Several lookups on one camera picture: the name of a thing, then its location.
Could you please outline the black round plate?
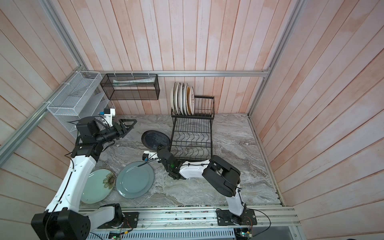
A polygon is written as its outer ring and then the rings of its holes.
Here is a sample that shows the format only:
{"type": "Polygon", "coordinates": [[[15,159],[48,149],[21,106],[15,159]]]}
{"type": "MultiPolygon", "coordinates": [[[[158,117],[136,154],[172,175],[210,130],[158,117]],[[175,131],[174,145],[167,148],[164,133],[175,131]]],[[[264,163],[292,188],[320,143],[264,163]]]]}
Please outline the black round plate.
{"type": "Polygon", "coordinates": [[[159,148],[169,148],[171,146],[170,138],[159,131],[149,130],[142,134],[141,137],[143,145],[153,151],[159,148]]]}

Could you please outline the grey-green plain plate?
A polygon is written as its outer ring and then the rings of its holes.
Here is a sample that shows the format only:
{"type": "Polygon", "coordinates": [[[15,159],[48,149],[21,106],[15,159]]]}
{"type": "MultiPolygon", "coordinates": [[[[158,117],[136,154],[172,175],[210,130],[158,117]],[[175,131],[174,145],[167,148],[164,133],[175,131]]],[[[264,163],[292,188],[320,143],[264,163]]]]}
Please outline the grey-green plain plate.
{"type": "Polygon", "coordinates": [[[155,173],[150,165],[133,162],[118,174],[116,189],[126,199],[139,198],[149,191],[154,179],[155,173]]]}

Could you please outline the cream floral plate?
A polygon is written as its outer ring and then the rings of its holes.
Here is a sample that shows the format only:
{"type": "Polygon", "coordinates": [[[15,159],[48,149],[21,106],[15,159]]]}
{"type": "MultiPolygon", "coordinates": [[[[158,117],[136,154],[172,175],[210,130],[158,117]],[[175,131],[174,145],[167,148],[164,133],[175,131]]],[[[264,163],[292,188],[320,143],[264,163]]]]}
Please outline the cream floral plate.
{"type": "Polygon", "coordinates": [[[174,87],[175,83],[173,83],[171,92],[170,92],[170,104],[171,104],[171,115],[175,113],[175,106],[174,106],[174,87]]]}

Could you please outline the light green flower plate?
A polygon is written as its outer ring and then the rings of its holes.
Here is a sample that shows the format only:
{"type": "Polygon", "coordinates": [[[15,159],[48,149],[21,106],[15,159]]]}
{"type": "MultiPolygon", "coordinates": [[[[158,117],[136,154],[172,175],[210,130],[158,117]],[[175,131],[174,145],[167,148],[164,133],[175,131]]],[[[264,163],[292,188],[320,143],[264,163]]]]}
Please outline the light green flower plate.
{"type": "Polygon", "coordinates": [[[116,175],[107,169],[92,172],[86,182],[81,202],[95,204],[105,199],[116,183],[116,175]]]}

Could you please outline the black wire dish rack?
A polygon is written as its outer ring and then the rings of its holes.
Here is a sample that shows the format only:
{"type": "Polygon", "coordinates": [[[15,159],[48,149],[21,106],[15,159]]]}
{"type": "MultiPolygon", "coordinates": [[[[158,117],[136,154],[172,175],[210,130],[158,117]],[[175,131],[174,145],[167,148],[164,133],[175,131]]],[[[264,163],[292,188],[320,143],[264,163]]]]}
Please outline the black wire dish rack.
{"type": "Polygon", "coordinates": [[[193,116],[176,115],[171,110],[173,130],[170,151],[177,160],[201,162],[213,155],[212,125],[215,117],[215,98],[195,97],[193,116]]]}

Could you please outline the orange sunburst plate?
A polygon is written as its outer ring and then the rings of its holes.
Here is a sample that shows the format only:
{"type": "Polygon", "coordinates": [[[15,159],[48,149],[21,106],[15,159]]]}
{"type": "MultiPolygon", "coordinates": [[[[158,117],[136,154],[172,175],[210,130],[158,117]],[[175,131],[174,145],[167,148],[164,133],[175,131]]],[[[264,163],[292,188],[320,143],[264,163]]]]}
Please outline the orange sunburst plate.
{"type": "Polygon", "coordinates": [[[191,109],[191,116],[195,114],[195,94],[194,94],[194,88],[190,87],[190,109],[191,109]]]}
{"type": "Polygon", "coordinates": [[[175,83],[174,86],[174,107],[175,107],[175,115],[179,115],[179,100],[178,100],[178,92],[179,92],[179,83],[175,83]]]}

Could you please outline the white plate green patterned rim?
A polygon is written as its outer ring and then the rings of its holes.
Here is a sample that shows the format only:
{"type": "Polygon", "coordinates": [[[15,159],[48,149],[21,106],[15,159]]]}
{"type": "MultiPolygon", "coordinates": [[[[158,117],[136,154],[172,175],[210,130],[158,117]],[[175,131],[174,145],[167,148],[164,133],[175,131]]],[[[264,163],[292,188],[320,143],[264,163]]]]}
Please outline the white plate green patterned rim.
{"type": "Polygon", "coordinates": [[[178,87],[178,107],[179,107],[179,115],[183,115],[183,84],[179,83],[178,87]]]}

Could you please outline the white plate cloud outline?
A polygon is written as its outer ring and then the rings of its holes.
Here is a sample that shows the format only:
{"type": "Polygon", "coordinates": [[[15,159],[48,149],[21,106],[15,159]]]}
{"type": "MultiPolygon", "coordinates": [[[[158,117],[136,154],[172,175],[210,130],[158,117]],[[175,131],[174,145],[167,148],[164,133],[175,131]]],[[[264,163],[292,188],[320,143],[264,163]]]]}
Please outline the white plate cloud outline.
{"type": "Polygon", "coordinates": [[[186,103],[187,103],[187,100],[186,100],[186,85],[183,83],[182,85],[182,107],[183,107],[183,115],[186,116],[188,114],[188,111],[187,111],[187,106],[186,106],[186,103]]]}

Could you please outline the yellow woven round trivet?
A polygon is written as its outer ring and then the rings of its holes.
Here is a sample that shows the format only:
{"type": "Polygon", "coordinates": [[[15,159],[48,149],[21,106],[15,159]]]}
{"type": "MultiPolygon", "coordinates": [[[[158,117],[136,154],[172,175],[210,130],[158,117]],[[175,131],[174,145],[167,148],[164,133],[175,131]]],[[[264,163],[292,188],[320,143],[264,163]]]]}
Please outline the yellow woven round trivet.
{"type": "Polygon", "coordinates": [[[186,106],[187,106],[187,115],[190,116],[191,115],[191,109],[190,109],[190,86],[187,87],[187,91],[186,91],[186,100],[187,100],[187,103],[186,103],[186,106]]]}

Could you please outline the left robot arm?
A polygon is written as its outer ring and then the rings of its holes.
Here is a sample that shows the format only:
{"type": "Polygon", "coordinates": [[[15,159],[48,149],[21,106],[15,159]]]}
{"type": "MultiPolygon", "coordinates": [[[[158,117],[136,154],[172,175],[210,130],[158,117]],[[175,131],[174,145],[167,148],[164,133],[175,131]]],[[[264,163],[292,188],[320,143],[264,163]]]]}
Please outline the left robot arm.
{"type": "Polygon", "coordinates": [[[113,145],[124,138],[136,123],[135,119],[120,119],[108,124],[94,116],[75,122],[78,136],[68,171],[45,211],[35,214],[31,221],[39,239],[85,240],[104,224],[116,229],[123,226],[125,216],[119,204],[104,205],[87,215],[80,214],[79,207],[89,175],[105,150],[104,144],[113,145]]]}

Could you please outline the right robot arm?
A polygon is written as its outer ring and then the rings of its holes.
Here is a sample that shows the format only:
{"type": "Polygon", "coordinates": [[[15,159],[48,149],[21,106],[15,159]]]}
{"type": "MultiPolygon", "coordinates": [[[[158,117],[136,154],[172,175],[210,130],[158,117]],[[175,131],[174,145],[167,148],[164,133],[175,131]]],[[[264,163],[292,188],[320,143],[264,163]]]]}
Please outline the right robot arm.
{"type": "Polygon", "coordinates": [[[236,225],[245,220],[246,205],[242,201],[239,187],[241,172],[233,165],[216,155],[202,162],[181,161],[165,148],[158,150],[157,157],[174,180],[204,178],[217,192],[225,196],[229,209],[219,210],[219,218],[236,225]]]}

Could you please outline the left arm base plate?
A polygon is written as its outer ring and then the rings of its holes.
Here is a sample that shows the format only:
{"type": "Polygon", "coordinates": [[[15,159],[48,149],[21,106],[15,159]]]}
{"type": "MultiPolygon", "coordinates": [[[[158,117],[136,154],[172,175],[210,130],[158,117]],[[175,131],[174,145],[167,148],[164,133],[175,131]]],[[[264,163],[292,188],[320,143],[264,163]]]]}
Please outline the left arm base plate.
{"type": "Polygon", "coordinates": [[[112,221],[102,224],[98,229],[136,228],[139,212],[118,213],[112,221]]]}

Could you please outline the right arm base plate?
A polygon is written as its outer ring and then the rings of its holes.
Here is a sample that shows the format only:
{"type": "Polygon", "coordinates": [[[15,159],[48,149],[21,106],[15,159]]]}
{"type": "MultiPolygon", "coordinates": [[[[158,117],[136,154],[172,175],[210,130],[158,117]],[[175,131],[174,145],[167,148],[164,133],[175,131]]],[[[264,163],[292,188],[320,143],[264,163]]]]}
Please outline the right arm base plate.
{"type": "Polygon", "coordinates": [[[217,223],[219,226],[253,226],[257,225],[256,215],[253,210],[245,209],[242,215],[237,216],[229,210],[216,209],[217,223]]]}

